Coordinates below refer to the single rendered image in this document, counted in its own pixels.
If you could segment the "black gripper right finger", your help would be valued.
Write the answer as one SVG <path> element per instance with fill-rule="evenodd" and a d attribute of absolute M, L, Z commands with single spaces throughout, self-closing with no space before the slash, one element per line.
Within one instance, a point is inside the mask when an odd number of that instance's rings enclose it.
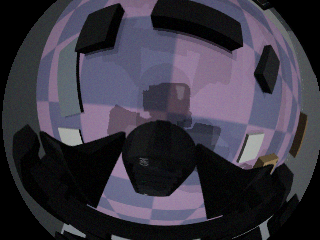
<path fill-rule="evenodd" d="M 212 149 L 204 147 L 204 144 L 197 144 L 196 148 L 196 168 L 207 220 L 223 216 L 221 211 L 239 199 L 241 193 L 247 191 L 253 181 L 269 175 L 275 167 L 268 164 L 260 168 L 241 169 L 239 165 L 223 159 L 219 153 L 216 155 Z"/>

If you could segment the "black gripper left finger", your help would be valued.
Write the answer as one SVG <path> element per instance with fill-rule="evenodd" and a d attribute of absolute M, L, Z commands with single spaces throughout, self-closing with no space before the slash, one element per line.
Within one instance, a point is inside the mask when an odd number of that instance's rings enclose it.
<path fill-rule="evenodd" d="M 51 159 L 67 169 L 73 183 L 88 200 L 87 204 L 93 208 L 99 205 L 108 177 L 123 151 L 125 139 L 125 132 L 116 132 L 111 136 L 69 147 L 68 144 L 40 131 L 45 155 L 48 153 Z"/>

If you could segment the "dark grey controller unit with green rocker switches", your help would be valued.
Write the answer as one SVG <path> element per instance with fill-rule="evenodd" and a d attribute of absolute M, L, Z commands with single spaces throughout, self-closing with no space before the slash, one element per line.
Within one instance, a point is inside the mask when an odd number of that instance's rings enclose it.
<path fill-rule="evenodd" d="M 139 195 L 169 196 L 197 163 L 196 145 L 172 121 L 149 121 L 133 129 L 123 144 L 125 172 Z"/>

